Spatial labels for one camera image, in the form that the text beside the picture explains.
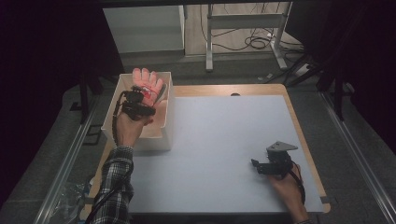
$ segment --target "pink glove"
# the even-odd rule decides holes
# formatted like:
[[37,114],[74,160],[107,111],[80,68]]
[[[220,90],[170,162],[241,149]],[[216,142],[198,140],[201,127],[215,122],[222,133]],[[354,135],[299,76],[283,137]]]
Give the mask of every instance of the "pink glove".
[[162,79],[157,79],[157,73],[150,73],[147,68],[143,68],[142,71],[135,68],[132,72],[132,79],[134,85],[143,89],[143,104],[155,107],[163,100],[166,84],[163,83]]

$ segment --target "plaid shirt sleeve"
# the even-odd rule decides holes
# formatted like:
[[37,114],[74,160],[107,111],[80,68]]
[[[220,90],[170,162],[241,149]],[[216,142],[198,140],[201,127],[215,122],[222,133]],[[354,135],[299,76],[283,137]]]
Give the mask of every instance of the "plaid shirt sleeve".
[[[117,147],[110,152],[102,167],[102,182],[98,194],[94,199],[94,207],[107,193],[109,193],[132,167],[134,151],[130,147]],[[134,189],[130,184],[131,177],[128,176],[119,188],[98,210],[93,222],[95,224],[120,223],[129,224],[128,204],[134,196]]]

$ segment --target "open storage bin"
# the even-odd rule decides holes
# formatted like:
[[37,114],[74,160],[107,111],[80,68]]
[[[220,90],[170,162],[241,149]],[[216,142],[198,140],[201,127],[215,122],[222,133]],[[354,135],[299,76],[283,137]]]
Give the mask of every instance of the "open storage bin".
[[[140,138],[134,145],[134,150],[170,150],[172,147],[175,102],[172,77],[170,72],[157,72],[157,77],[160,77],[163,83],[167,84],[165,98],[157,107],[157,111],[154,115],[154,122],[143,128]],[[114,147],[116,143],[113,139],[112,120],[116,102],[120,94],[123,91],[130,91],[133,85],[132,74],[120,75],[119,83],[114,91],[105,122],[101,128],[107,140],[111,141]]]

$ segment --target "wooden floor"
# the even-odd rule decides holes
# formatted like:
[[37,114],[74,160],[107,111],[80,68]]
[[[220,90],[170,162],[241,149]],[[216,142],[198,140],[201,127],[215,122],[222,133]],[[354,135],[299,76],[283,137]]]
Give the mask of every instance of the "wooden floor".
[[[259,13],[275,13],[282,12],[287,3],[246,3],[246,4],[217,4],[213,5],[213,15],[227,15],[227,14],[259,14]],[[206,37],[207,37],[207,8],[208,5],[201,6],[186,6],[187,19],[185,21],[185,53],[186,55],[205,54]],[[213,30],[212,43],[214,53],[227,52],[253,52],[253,51],[271,51],[271,47],[267,46],[264,49],[254,49],[252,47],[245,48],[246,38],[254,35],[268,38],[268,31],[272,29],[241,29],[231,30]],[[290,43],[299,43],[292,36],[284,33],[282,40]],[[263,43],[257,42],[253,46],[263,47],[268,41]]]

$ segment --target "white desk leg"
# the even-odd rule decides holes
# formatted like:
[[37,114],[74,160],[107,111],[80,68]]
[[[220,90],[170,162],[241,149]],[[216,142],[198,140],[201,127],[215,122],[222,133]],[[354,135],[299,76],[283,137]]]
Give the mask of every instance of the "white desk leg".
[[206,40],[206,72],[213,71],[212,52],[212,6],[207,5],[207,40]]
[[280,43],[280,39],[282,38],[283,31],[285,30],[286,21],[288,20],[290,7],[291,7],[291,2],[288,2],[288,4],[285,7],[285,10],[282,13],[282,18],[281,18],[281,21],[279,23],[279,27],[277,29],[275,41],[271,41],[271,48],[272,48],[272,50],[273,50],[273,52],[275,54],[277,63],[279,64],[279,67],[280,67],[281,70],[288,69],[288,66],[286,65],[286,62],[283,59],[282,54],[280,53],[279,43]]

